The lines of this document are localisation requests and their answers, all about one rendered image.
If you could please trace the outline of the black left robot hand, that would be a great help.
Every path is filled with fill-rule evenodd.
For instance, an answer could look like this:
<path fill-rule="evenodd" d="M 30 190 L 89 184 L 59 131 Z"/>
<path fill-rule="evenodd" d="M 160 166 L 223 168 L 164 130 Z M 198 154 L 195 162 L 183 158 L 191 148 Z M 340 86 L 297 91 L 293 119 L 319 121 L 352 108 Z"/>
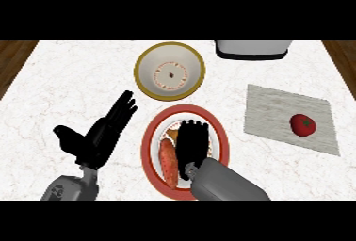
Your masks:
<path fill-rule="evenodd" d="M 59 138 L 61 149 L 77 157 L 76 163 L 98 170 L 111 157 L 118 138 L 138 110 L 133 92 L 126 90 L 107 115 L 92 125 L 86 135 L 70 127 L 58 125 L 53 132 Z"/>

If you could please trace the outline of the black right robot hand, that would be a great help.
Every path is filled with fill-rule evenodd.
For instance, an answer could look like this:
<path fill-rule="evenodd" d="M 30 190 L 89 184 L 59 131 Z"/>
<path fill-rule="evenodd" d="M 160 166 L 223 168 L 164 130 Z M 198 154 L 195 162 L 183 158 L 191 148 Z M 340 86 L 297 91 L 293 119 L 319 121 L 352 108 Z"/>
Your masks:
<path fill-rule="evenodd" d="M 186 165 L 195 164 L 200 168 L 209 151 L 209 124 L 185 120 L 178 129 L 178 170 L 180 178 L 188 181 Z"/>

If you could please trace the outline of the orange brown croissant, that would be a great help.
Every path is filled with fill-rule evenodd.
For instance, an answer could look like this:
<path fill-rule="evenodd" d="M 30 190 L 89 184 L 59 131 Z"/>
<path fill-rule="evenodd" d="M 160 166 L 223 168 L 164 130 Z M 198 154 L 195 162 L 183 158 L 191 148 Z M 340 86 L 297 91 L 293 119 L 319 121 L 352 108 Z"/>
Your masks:
<path fill-rule="evenodd" d="M 179 131 L 169 129 L 166 131 L 167 137 L 160 141 L 158 159 L 164 181 L 172 189 L 179 185 L 179 160 L 176 156 L 176 141 Z"/>

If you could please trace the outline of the red rimmed white plate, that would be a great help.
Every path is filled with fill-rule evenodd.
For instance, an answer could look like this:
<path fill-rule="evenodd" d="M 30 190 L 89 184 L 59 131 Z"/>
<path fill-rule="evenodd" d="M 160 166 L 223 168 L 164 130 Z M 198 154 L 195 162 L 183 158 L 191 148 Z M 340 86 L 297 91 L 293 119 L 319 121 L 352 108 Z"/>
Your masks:
<path fill-rule="evenodd" d="M 166 197 L 182 201 L 195 199 L 191 193 L 191 182 L 179 180 L 176 189 L 167 186 L 158 150 L 161 140 L 164 138 L 172 139 L 167 130 L 178 130 L 183 120 L 194 120 L 209 124 L 209 155 L 225 165 L 229 162 L 226 130 L 214 115 L 203 107 L 192 104 L 179 104 L 164 109 L 154 117 L 144 135 L 141 147 L 142 166 L 157 191 Z"/>

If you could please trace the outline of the yellow rimmed white bowl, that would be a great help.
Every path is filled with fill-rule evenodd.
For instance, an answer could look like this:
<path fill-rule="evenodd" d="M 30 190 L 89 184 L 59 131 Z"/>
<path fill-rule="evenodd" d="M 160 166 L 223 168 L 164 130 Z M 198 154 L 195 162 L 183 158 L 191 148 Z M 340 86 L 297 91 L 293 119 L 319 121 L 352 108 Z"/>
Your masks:
<path fill-rule="evenodd" d="M 135 63 L 136 85 L 160 101 L 186 98 L 201 87 L 204 76 L 200 52 L 176 41 L 161 42 L 148 48 Z"/>

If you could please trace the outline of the grey cloth placemat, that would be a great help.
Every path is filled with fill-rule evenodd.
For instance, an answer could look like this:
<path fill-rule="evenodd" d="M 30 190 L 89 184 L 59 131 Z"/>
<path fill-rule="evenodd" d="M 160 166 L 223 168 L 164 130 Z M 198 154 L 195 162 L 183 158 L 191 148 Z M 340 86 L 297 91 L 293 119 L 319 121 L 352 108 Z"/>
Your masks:
<path fill-rule="evenodd" d="M 291 128 L 296 114 L 308 116 L 316 131 L 300 137 Z M 327 100 L 291 92 L 248 85 L 244 131 L 313 151 L 340 155 L 331 106 Z"/>

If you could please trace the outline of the red tomato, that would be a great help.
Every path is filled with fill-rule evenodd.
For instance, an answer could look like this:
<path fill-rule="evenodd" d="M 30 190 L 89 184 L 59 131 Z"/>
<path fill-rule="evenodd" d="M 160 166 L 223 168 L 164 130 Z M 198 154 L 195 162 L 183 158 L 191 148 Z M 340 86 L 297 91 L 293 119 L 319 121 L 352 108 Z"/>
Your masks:
<path fill-rule="evenodd" d="M 303 114 L 294 114 L 290 119 L 293 132 L 300 137 L 308 137 L 316 132 L 315 121 Z"/>

